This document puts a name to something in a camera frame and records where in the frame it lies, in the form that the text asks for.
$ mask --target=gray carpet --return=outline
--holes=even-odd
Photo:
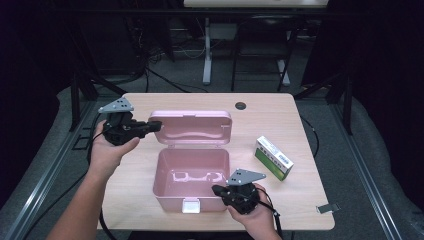
[[[219,42],[213,51],[212,83],[209,86],[202,84],[204,55],[198,58],[189,58],[184,53],[177,53],[176,62],[162,57],[156,64],[150,64],[150,68],[171,81],[206,89],[208,92],[230,92],[231,60],[229,58],[229,42]],[[300,81],[308,59],[308,54],[313,43],[299,40],[294,51],[293,60],[289,67],[291,79],[290,87],[285,87],[283,92],[296,94],[302,90]],[[192,56],[199,52],[190,52]],[[236,92],[275,92],[277,82],[238,82]],[[144,92],[146,78],[142,77],[131,83],[120,85],[129,92]],[[186,90],[201,92],[196,88],[184,87]],[[89,116],[82,122],[82,126],[89,128],[98,107],[118,98],[117,95],[97,86],[101,97],[94,104]],[[149,92],[178,92],[160,78],[150,75]],[[339,119],[332,113],[332,106],[328,106],[322,99],[326,90],[314,94],[311,98],[297,101],[299,113],[314,127],[319,137],[319,151],[316,156],[317,167],[330,203],[338,203],[341,210],[334,213],[335,228],[331,231],[296,232],[295,239],[386,239],[388,238],[380,224],[380,221],[370,202],[368,194],[358,177],[354,157],[344,139],[343,132],[337,126]],[[43,176],[45,169],[55,160],[61,147],[68,137],[68,129],[71,124],[70,115],[70,90],[65,89],[58,95],[61,107],[56,121],[47,138],[27,173],[22,179],[15,192],[0,211],[0,239],[6,239],[13,224],[19,217],[25,203]],[[83,106],[91,106],[81,97]],[[306,122],[305,132],[314,152],[317,141]],[[424,239],[417,230],[422,225],[420,211],[404,196],[397,181],[390,174],[390,158],[385,149],[378,131],[369,119],[366,111],[357,101],[353,103],[352,112],[353,138],[357,143],[366,164],[386,201],[387,207],[392,214],[393,221],[399,229],[403,239]],[[77,133],[87,136],[87,130]],[[43,204],[38,209],[34,219],[37,219],[62,192],[78,179],[86,170],[85,150],[69,150],[64,155],[64,164],[60,169],[48,195],[43,199]],[[38,222],[30,232],[28,239],[44,239],[56,222],[64,208],[69,203],[76,188],[73,188]],[[117,239],[128,239],[130,231],[116,231],[112,233]],[[284,232],[285,239],[290,239],[290,232]],[[140,233],[140,239],[152,239],[151,235]],[[103,231],[98,231],[98,239],[107,239]]]

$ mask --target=green and white box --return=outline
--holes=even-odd
[[[283,181],[293,167],[293,162],[264,136],[256,140],[255,156],[280,180]]]

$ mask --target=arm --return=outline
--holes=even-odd
[[[97,125],[95,136],[102,132],[103,123]],[[47,239],[96,238],[107,181],[119,166],[122,156],[139,142],[139,138],[134,138],[122,146],[114,146],[103,135],[94,140],[87,174]]]
[[[255,186],[265,191],[261,185],[255,183]],[[259,191],[259,196],[262,202],[270,204],[265,193]],[[228,206],[228,211],[234,220],[244,225],[255,240],[282,240],[274,229],[274,218],[268,208],[259,204],[255,210],[245,215],[241,215],[231,206]]]

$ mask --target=table surface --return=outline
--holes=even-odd
[[[316,206],[328,204],[294,99],[289,94],[262,93],[129,93],[134,119],[147,121],[154,110],[225,110],[231,114],[231,141],[223,146],[230,155],[230,173],[237,168],[265,173],[264,186],[281,214],[283,230],[330,230],[331,213]],[[244,110],[235,108],[244,102]],[[255,141],[266,136],[294,162],[280,182],[255,156]],[[158,231],[244,230],[228,211],[199,214],[163,211],[153,194],[158,154],[165,148],[154,134],[124,156],[111,177],[103,203],[110,229]]]
[[[328,0],[184,0],[193,8],[326,8]]]

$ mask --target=small black object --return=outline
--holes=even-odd
[[[213,185],[212,191],[216,196],[222,197],[226,206],[231,205],[240,214],[248,214],[255,210],[260,200],[259,192],[253,183],[227,187]]]
[[[106,140],[115,146],[123,145],[134,137],[144,138],[150,132],[158,132],[162,122],[137,122],[132,119],[131,112],[108,113],[107,120],[103,124],[103,135]]]

